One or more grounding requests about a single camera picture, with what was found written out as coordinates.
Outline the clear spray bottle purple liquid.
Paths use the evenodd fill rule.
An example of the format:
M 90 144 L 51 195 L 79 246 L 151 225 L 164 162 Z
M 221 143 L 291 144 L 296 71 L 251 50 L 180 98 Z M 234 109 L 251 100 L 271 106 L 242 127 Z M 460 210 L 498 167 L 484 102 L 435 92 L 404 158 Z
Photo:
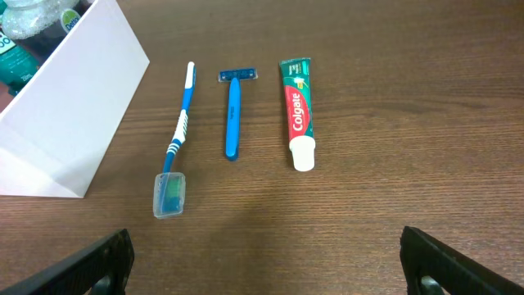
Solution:
M 43 64 L 89 9 L 88 0 L 4 0 L 2 31 Z

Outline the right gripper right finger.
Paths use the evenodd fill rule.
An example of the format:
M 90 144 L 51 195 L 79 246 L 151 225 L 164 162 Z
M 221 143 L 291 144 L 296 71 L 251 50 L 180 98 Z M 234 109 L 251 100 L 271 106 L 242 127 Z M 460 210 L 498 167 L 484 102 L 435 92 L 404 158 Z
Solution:
M 400 237 L 408 295 L 522 294 L 523 287 L 410 226 Z

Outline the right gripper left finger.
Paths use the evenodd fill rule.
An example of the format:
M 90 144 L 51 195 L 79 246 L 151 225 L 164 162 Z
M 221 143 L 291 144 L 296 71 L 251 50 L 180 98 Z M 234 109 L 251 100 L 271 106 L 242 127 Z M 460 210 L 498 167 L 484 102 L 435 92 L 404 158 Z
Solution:
M 2 295 L 125 295 L 134 262 L 129 232 L 121 229 L 55 265 L 1 291 Z

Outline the teal mouthwash bottle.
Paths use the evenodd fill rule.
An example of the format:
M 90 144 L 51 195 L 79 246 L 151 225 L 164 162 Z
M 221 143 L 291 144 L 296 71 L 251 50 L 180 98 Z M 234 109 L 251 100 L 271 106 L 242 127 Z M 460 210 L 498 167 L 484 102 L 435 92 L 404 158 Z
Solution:
M 38 71 L 40 64 L 1 29 L 1 82 L 15 97 Z

